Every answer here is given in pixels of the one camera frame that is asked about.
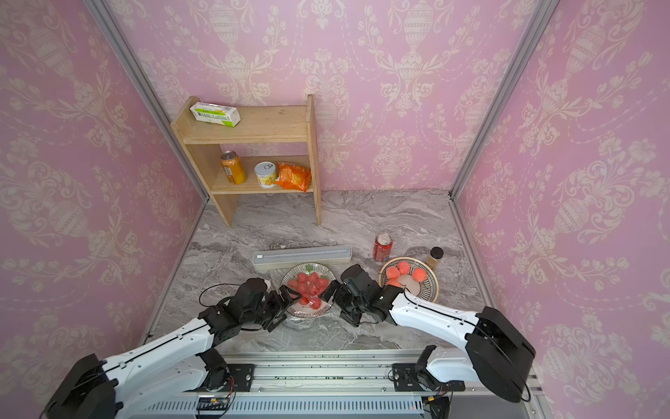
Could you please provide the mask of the cream plastic wrap dispenser box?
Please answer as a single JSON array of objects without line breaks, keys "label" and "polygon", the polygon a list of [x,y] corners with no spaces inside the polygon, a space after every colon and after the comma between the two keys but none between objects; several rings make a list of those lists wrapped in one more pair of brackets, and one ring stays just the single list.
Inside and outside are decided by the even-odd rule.
[{"label": "cream plastic wrap dispenser box", "polygon": [[258,272],[292,268],[304,263],[341,265],[352,260],[350,245],[256,251],[251,263]]}]

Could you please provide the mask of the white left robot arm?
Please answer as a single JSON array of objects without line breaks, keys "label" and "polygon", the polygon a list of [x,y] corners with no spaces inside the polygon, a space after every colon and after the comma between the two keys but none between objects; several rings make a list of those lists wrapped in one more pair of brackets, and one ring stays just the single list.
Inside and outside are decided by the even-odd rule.
[{"label": "white left robot arm", "polygon": [[236,391],[236,380],[217,346],[242,331],[271,332],[301,294],[287,286],[247,279],[234,295],[148,344],[99,359],[76,361],[43,418],[129,418],[159,401],[194,389]]}]

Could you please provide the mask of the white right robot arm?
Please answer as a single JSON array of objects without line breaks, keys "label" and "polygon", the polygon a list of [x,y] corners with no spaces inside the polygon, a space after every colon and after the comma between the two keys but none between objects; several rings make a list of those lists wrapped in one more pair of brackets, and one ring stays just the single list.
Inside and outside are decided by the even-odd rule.
[{"label": "white right robot arm", "polygon": [[529,402],[527,385],[536,350],[497,309],[462,311],[420,299],[403,286],[380,286],[360,265],[348,267],[319,295],[340,309],[340,317],[359,326],[363,315],[378,323],[413,328],[462,351],[461,358],[440,355],[428,345],[415,363],[425,389],[449,382],[480,382],[511,403]]}]

